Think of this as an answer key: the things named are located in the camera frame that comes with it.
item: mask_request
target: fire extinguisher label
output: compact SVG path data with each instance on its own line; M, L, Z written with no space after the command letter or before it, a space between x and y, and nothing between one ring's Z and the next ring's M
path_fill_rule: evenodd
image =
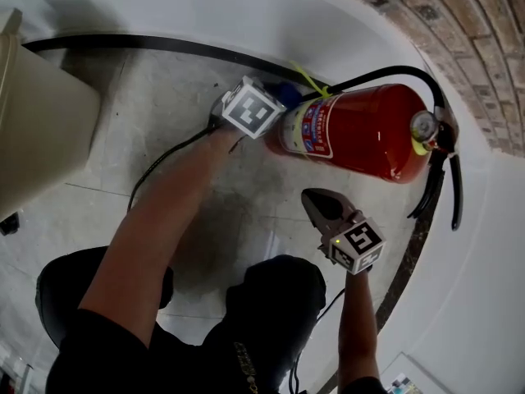
M279 133L283 147L292 153L333 158L328 122L331 109L339 97L308 101L287 114Z

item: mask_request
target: floor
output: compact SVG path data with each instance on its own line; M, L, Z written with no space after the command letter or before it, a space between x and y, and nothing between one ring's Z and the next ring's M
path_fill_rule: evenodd
M86 168L21 210L21 229L0 238L0 344L11 362L35 368L42 390L57 354L34 307L43 266L76 250L107 245L126 213L131 189L166 149L204 128L217 96L242 77L276 80L245 66L153 50L53 50L40 54L92 85L103 108ZM163 164L162 173L177 156ZM334 167L270 153L245 139L212 186L180 252L175 294L157 320L181 340L199 344L225 313L226 288L250 265L289 253L317 264L327 298L343 287L345 272L319 251L299 194L310 186L348 195L381 227L386 255L370 274L377 309L413 230L406 219L421 195L421 180L394 185ZM335 346L325 349L335 351Z

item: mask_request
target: leg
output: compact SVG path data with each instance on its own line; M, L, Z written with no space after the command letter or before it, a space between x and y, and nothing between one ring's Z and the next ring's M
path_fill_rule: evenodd
M203 347L211 355L220 351L222 373L231 376L232 386L245 389L246 376L233 347L233 342L243 343L258 385L277 390L308 341L325 306L325 292L321 272L305 259L279 255L256 264L241 285L228 289L226 316Z
M43 328L58 347L66 335L71 317L97 272L106 248L103 246L64 255L54 259L40 273L36 307ZM169 268L162 282L160 308L164 308L173 295L172 278L173 272Z

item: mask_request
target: brick wall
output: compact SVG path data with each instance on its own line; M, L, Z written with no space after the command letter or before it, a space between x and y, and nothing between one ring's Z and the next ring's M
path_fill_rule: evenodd
M433 60L489 145L524 156L525 0L363 0Z

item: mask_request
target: black cable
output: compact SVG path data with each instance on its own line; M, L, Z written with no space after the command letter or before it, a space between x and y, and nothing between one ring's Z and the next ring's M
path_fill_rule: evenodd
M137 181L135 186L133 187L133 191L131 191L130 195L130 202L128 203L128 212L131 210L131 207L133 205L133 199L135 198L135 194L137 193L137 190L140 188L140 186L146 181L146 178L148 178L149 174L153 172L153 170L158 167L158 165L166 159L168 156L170 156L172 153L176 152L177 150L181 150L188 146L189 144L192 144L193 142L197 141L198 139L203 138L205 135L210 135L214 131L216 131L221 124L218 125L212 125L206 127L204 130L200 131L196 135L193 135L189 139L183 141L182 143L177 144L176 146L173 146L171 149L164 152L160 158L158 158L155 162L152 163L151 167L148 168L148 170L140 177L140 179Z
M353 88L354 86L362 85L363 83L367 83L375 79L381 79L382 77L393 75L409 75L415 76L423 80L432 92L432 97L434 98L434 105L442 108L445 107L445 98L443 97L443 93L441 92L441 88L437 84L437 82L432 78L432 76L430 76L425 71L411 66L390 66L379 70L371 71L370 73L359 77L354 77L353 79L347 80L343 83L339 83L338 85L330 86L326 89L326 91L329 94L338 94L339 92L342 92L343 90L347 90L349 88ZM316 98L318 96L319 94L317 92L312 92L311 94L303 96L303 101L309 101L310 99Z
M345 289L341 289L341 291L336 295L336 297L333 299L333 301L325 308L324 311L321 312L321 314L317 317L317 320L315 322L315 325L321 321L322 317L326 315L326 313L330 310L332 306L334 306L334 303L345 293ZM299 378L297 376L297 368L299 367L299 360L301 359L301 354L303 352L300 351L297 355L297 359L294 361L294 364L292 365L292 369L290 369L290 375L288 377L288 389L290 390L290 394L299 394Z

